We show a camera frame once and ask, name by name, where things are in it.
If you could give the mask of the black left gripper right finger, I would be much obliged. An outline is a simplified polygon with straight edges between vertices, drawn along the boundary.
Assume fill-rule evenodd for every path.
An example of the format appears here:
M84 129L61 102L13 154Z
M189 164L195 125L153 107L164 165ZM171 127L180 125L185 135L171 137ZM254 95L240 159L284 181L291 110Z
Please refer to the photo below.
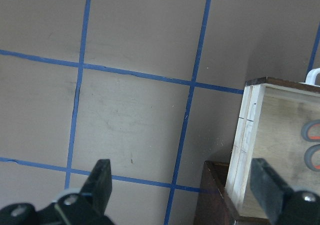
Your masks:
M253 158L250 165L250 189L272 225L296 225L291 186L263 158Z

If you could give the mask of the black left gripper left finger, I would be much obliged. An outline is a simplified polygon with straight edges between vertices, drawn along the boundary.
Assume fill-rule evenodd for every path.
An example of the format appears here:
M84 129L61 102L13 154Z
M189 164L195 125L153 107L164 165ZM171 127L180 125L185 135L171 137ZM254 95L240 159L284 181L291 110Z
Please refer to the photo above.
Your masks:
M112 173L109 159L99 159L80 189L92 208L104 215L112 193Z

